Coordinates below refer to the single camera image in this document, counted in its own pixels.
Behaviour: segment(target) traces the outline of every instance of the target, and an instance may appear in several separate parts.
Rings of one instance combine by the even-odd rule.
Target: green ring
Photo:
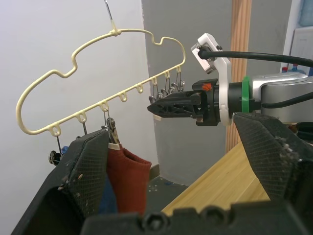
[[[245,76],[242,82],[241,112],[249,113],[249,81],[250,77]]]

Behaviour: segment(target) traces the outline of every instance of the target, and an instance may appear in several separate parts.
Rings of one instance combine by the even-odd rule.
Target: cream hanger
[[[47,73],[45,73],[43,76],[38,78],[30,86],[28,86],[26,88],[26,90],[22,93],[22,95],[21,95],[21,97],[20,97],[20,99],[19,99],[19,101],[18,101],[18,103],[16,105],[16,119],[17,119],[17,122],[18,122],[18,125],[19,125],[20,129],[22,131],[24,131],[26,134],[38,135],[38,134],[40,134],[40,133],[42,133],[44,131],[49,131],[51,133],[51,135],[53,135],[55,137],[58,137],[61,134],[61,128],[60,128],[60,124],[61,123],[64,123],[64,122],[66,122],[66,121],[68,121],[68,120],[70,120],[72,118],[77,118],[80,123],[84,124],[87,121],[87,116],[86,116],[86,112],[87,111],[89,111],[89,110],[91,110],[91,109],[93,109],[95,107],[100,107],[103,112],[107,112],[109,110],[109,106],[108,106],[108,101],[109,100],[112,100],[112,99],[114,99],[116,97],[120,97],[121,101],[126,102],[127,101],[127,95],[126,95],[127,92],[129,92],[129,91],[131,91],[133,89],[137,89],[137,91],[141,94],[143,92],[143,86],[142,86],[143,84],[151,81],[152,84],[155,86],[155,85],[157,85],[157,78],[159,76],[165,75],[165,78],[169,79],[170,78],[170,71],[176,69],[177,72],[181,72],[181,68],[180,67],[181,67],[181,65],[183,65],[185,63],[186,53],[185,53],[185,49],[184,49],[183,45],[180,43],[180,41],[176,40],[175,38],[162,37],[161,41],[159,43],[156,43],[155,39],[154,39],[153,33],[149,32],[147,30],[131,29],[131,28],[129,28],[129,29],[116,29],[114,21],[112,19],[111,13],[110,13],[110,9],[109,9],[108,3],[107,3],[106,0],[105,0],[105,3],[106,3],[106,6],[107,6],[107,10],[108,10],[108,13],[109,13],[109,17],[110,17],[110,20],[111,20],[111,23],[112,23],[113,30],[110,31],[108,34],[104,34],[104,35],[102,35],[100,37],[92,39],[89,42],[87,42],[87,43],[81,45],[80,47],[78,47],[72,54],[71,59],[72,59],[72,63],[73,63],[73,68],[70,71],[68,71],[67,73],[61,73],[58,70],[50,70]],[[133,85],[133,86],[123,90],[123,91],[120,91],[120,92],[118,92],[118,93],[116,93],[116,94],[114,94],[114,95],[112,95],[112,96],[110,96],[108,98],[105,98],[105,99],[103,99],[103,100],[101,100],[101,101],[99,101],[99,102],[97,102],[97,103],[95,103],[93,105],[90,105],[87,108],[84,108],[84,109],[82,109],[82,110],[80,110],[80,111],[78,111],[78,112],[76,112],[76,113],[74,113],[74,114],[72,114],[72,115],[70,115],[68,117],[65,117],[65,118],[63,118],[61,120],[58,120],[58,121],[56,121],[56,122],[54,122],[54,123],[52,123],[50,125],[47,125],[46,127],[43,127],[43,128],[41,128],[39,130],[31,131],[31,130],[27,129],[24,126],[24,123],[22,121],[22,114],[21,114],[22,106],[23,106],[23,103],[24,103],[26,97],[29,95],[29,93],[36,86],[38,86],[40,83],[42,83],[44,80],[46,80],[48,77],[50,77],[53,74],[56,74],[56,75],[58,75],[61,78],[68,78],[68,77],[70,77],[77,70],[76,56],[77,56],[77,54],[79,52],[81,52],[83,49],[85,49],[86,47],[90,46],[91,44],[94,44],[94,43],[96,43],[96,42],[98,42],[98,41],[100,41],[102,39],[105,39],[105,38],[108,38],[108,37],[112,37],[112,36],[117,37],[118,35],[120,35],[121,33],[124,33],[124,32],[141,32],[141,33],[149,34],[152,37],[151,38],[152,43],[154,45],[156,45],[156,46],[162,45],[164,40],[174,41],[174,42],[176,42],[177,44],[180,45],[180,48],[181,48],[181,51],[182,51],[182,54],[183,54],[183,60],[182,60],[182,62],[180,64],[175,65],[175,66],[171,67],[170,69],[167,69],[167,70],[165,70],[163,72],[160,72],[157,75],[154,75],[154,76],[152,76],[152,77],[150,77],[150,78],[148,78],[148,79],[146,79],[146,80],[144,80],[142,82],[139,82],[139,83],[137,83],[137,84],[135,84],[135,85]]]

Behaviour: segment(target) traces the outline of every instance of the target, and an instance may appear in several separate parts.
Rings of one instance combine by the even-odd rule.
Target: red sock
[[[120,147],[121,150],[109,149],[107,161],[107,174],[116,196],[118,212],[143,214],[151,162]]]

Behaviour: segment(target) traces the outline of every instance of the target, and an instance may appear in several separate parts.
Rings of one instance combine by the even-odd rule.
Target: wooden post
[[[232,0],[230,50],[247,51],[252,0]],[[241,82],[246,75],[246,59],[231,58],[231,80]],[[236,126],[226,130],[226,152],[240,141]]]

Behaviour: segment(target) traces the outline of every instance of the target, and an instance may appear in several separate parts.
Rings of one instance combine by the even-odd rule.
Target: hanger
[[[86,112],[91,110],[91,109],[94,109],[95,107],[100,107],[101,110],[105,113],[109,110],[109,106],[108,106],[108,101],[116,98],[116,97],[119,97],[121,99],[122,102],[126,102],[127,101],[127,92],[133,90],[133,89],[137,89],[138,93],[142,93],[143,92],[143,84],[145,83],[148,83],[149,81],[152,82],[152,84],[155,86],[157,85],[157,78],[162,76],[162,75],[165,75],[166,79],[169,78],[169,74],[170,74],[170,71],[172,70],[176,70],[177,73],[180,73],[181,72],[181,65],[183,65],[185,63],[185,59],[186,59],[186,53],[185,53],[185,49],[183,47],[183,45],[175,38],[170,38],[170,37],[162,37],[161,38],[161,41],[159,43],[156,43],[155,42],[155,39],[154,39],[154,35],[153,33],[147,31],[147,30],[144,30],[144,29],[132,29],[132,28],[129,28],[129,29],[116,29],[116,26],[115,26],[115,23],[112,19],[112,15],[111,15],[111,12],[110,12],[110,9],[109,9],[109,5],[108,5],[108,2],[107,0],[105,0],[105,4],[106,4],[106,7],[107,7],[107,10],[108,10],[108,14],[109,14],[109,17],[110,17],[110,21],[112,23],[112,27],[113,27],[113,30],[111,30],[109,33],[107,34],[104,34],[100,37],[97,37],[97,38],[94,38],[92,40],[90,40],[89,42],[81,45],[80,47],[78,47],[72,54],[71,56],[71,59],[72,59],[72,63],[73,63],[73,68],[68,71],[67,73],[61,73],[60,71],[58,70],[50,70],[48,71],[47,73],[45,73],[43,76],[41,76],[40,78],[38,78],[36,81],[34,81],[31,85],[29,85],[26,90],[22,93],[17,105],[16,105],[16,119],[17,119],[17,122],[18,122],[18,125],[20,127],[20,129],[22,131],[24,131],[26,134],[29,134],[29,135],[37,135],[37,134],[40,134],[44,131],[49,131],[51,133],[52,136],[54,137],[59,137],[60,134],[61,134],[61,128],[60,128],[60,124],[61,123],[64,123],[68,120],[71,120],[72,118],[77,118],[78,121],[81,123],[81,124],[85,124],[85,122],[87,121],[87,116],[86,116]],[[122,33],[127,33],[127,32],[140,32],[140,33],[145,33],[145,34],[149,34],[151,36],[151,41],[154,45],[156,46],[161,46],[163,44],[163,41],[164,40],[169,40],[169,41],[174,41],[176,42],[179,46],[180,46],[180,49],[181,49],[181,52],[183,54],[183,60],[181,63],[163,71],[163,72],[160,72],[158,73],[157,75],[154,75],[152,77],[149,77],[148,79],[142,81],[142,82],[139,82],[129,88],[126,88],[125,90],[123,91],[120,91],[110,97],[107,97],[103,100],[100,100],[99,102],[93,104],[93,105],[90,105],[89,107],[86,107],[72,115],[69,115],[68,117],[65,117],[61,120],[58,120],[50,125],[47,125],[46,127],[43,127],[39,130],[35,130],[35,131],[32,131],[32,130],[29,130],[25,127],[23,121],[22,121],[22,106],[23,106],[23,103],[26,99],[26,97],[29,95],[29,93],[36,87],[38,86],[40,83],[42,83],[43,81],[45,81],[48,77],[50,77],[51,75],[53,74],[56,74],[58,75],[59,77],[61,78],[68,78],[70,77],[71,75],[73,75],[76,71],[77,71],[77,62],[76,62],[76,56],[78,55],[79,52],[81,52],[83,49],[87,48],[88,46],[90,46],[91,44],[94,44],[100,40],[103,40],[105,38],[108,38],[108,37],[117,37],[119,35],[121,35]]]

